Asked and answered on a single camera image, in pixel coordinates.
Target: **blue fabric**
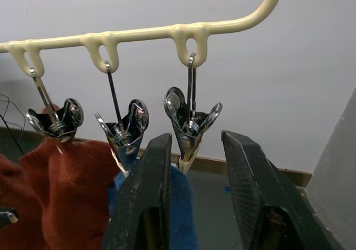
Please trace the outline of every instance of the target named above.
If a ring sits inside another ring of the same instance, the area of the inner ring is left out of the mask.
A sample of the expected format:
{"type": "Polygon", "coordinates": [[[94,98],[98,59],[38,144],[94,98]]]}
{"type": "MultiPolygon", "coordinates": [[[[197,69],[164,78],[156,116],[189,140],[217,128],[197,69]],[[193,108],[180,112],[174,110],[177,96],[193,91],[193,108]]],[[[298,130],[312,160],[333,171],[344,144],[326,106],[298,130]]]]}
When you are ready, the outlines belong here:
{"type": "MultiPolygon", "coordinates": [[[[125,177],[120,173],[115,178],[118,189],[125,177]]],[[[115,205],[115,189],[109,188],[110,213],[115,205]]],[[[185,175],[178,168],[171,167],[171,219],[170,250],[198,250],[193,216],[193,191],[185,175]]]]}

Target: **wooden trim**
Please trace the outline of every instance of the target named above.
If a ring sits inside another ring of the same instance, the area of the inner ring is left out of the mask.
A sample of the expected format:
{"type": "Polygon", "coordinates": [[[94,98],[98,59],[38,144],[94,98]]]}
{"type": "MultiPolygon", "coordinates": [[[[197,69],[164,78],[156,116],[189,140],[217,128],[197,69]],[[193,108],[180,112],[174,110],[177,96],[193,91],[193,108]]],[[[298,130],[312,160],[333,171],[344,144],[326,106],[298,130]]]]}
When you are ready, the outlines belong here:
{"type": "MultiPolygon", "coordinates": [[[[11,129],[15,137],[19,137],[20,130],[18,129],[11,129]]],[[[0,138],[11,138],[8,130],[6,128],[0,127],[0,138]]],[[[34,131],[25,130],[23,132],[23,140],[33,142],[33,143],[41,143],[43,142],[43,137],[37,134],[34,131]]],[[[75,138],[76,141],[88,141],[87,139],[75,138]]],[[[145,151],[144,148],[140,149],[139,156],[145,151]]],[[[177,164],[179,161],[180,154],[172,153],[172,163],[177,164]]],[[[219,175],[228,175],[228,166],[226,165],[226,161],[218,160],[218,159],[211,159],[205,157],[197,157],[190,170],[196,170],[201,172],[207,173],[214,173],[219,175]]],[[[305,188],[308,184],[312,175],[307,172],[302,171],[294,171],[288,169],[280,169],[287,176],[287,178],[292,181],[296,186],[305,188]]]]}

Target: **red towel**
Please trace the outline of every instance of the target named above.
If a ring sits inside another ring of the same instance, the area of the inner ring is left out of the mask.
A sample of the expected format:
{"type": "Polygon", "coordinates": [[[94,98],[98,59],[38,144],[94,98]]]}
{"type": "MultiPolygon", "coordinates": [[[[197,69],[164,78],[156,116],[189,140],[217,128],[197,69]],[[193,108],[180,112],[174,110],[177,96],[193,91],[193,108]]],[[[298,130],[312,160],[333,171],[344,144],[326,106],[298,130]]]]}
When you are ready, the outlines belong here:
{"type": "Polygon", "coordinates": [[[22,168],[0,155],[0,205],[16,209],[19,219],[0,231],[1,250],[43,250],[41,207],[22,168]]]}
{"type": "Polygon", "coordinates": [[[107,188],[118,173],[109,145],[46,139],[20,162],[42,207],[51,249],[99,250],[110,217],[107,188]]]}

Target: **floor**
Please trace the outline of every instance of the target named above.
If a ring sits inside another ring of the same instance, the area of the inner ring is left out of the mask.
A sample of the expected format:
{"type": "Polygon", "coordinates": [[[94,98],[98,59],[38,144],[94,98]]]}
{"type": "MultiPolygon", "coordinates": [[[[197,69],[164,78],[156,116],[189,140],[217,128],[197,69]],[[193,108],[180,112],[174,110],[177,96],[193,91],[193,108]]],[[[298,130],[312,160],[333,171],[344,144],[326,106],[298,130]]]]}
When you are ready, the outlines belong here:
{"type": "MultiPolygon", "coordinates": [[[[36,146],[29,141],[21,142],[25,152],[36,146]]],[[[0,154],[13,161],[21,156],[15,143],[5,138],[0,138],[0,154]]],[[[195,223],[200,249],[242,250],[228,178],[199,171],[189,171],[187,177],[194,190],[195,223]]]]}

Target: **chrome clothespin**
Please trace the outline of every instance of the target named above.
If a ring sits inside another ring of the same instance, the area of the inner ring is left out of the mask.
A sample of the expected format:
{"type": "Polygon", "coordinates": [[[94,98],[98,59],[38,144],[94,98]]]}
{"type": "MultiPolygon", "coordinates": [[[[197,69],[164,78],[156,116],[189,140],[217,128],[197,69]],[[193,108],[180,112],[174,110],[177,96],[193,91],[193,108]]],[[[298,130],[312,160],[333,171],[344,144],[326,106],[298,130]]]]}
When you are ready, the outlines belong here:
{"type": "Polygon", "coordinates": [[[164,108],[171,119],[174,133],[181,151],[179,168],[186,173],[199,150],[203,133],[215,122],[223,106],[217,103],[209,114],[196,112],[196,68],[193,67],[195,53],[189,58],[187,103],[183,92],[171,87],[164,98],[164,108]]]}
{"type": "Polygon", "coordinates": [[[18,216],[13,208],[0,207],[0,230],[17,221],[18,216]]]}
{"type": "Polygon", "coordinates": [[[104,130],[117,166],[127,177],[139,154],[144,132],[149,125],[149,111],[141,100],[132,100],[128,106],[128,114],[121,118],[108,61],[105,66],[117,122],[104,122],[99,113],[96,113],[95,117],[104,130]]]}
{"type": "Polygon", "coordinates": [[[29,109],[26,117],[32,127],[42,136],[59,139],[64,143],[74,138],[77,128],[83,124],[84,113],[81,105],[75,99],[67,99],[64,107],[55,110],[41,78],[37,78],[34,69],[30,69],[32,78],[47,113],[38,114],[29,109]]]}

